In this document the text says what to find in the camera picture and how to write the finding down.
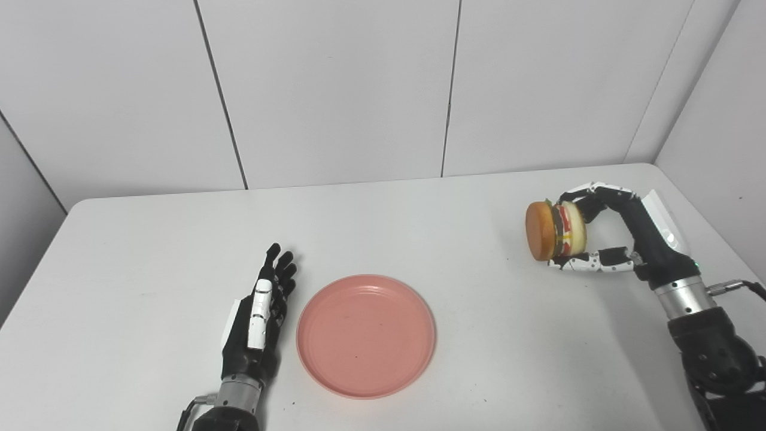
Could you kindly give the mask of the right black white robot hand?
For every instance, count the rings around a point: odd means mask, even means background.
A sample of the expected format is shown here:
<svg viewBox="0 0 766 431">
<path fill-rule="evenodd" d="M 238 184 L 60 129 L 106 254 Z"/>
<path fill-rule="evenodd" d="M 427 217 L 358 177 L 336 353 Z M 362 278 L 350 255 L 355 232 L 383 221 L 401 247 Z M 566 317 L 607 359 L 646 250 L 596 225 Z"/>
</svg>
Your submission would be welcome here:
<svg viewBox="0 0 766 431">
<path fill-rule="evenodd" d="M 554 237 L 553 250 L 543 259 L 550 266 L 575 272 L 635 272 L 653 290 L 700 275 L 697 263 L 673 248 L 668 232 L 656 223 L 648 195 L 640 198 L 624 187 L 591 182 L 561 194 L 556 204 L 546 204 Z M 634 247 L 586 252 L 586 224 L 607 208 L 621 216 Z"/>
</svg>

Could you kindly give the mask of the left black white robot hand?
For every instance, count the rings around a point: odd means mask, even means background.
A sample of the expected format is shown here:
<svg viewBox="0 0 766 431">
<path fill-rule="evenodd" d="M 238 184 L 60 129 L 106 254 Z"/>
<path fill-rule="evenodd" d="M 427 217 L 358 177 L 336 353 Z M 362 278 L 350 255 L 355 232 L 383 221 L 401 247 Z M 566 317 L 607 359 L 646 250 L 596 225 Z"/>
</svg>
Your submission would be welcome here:
<svg viewBox="0 0 766 431">
<path fill-rule="evenodd" d="M 280 355 L 278 341 L 296 288 L 294 255 L 274 243 L 266 251 L 251 294 L 232 308 L 222 346 L 222 378 L 247 375 L 263 385 L 275 378 Z"/>
</svg>

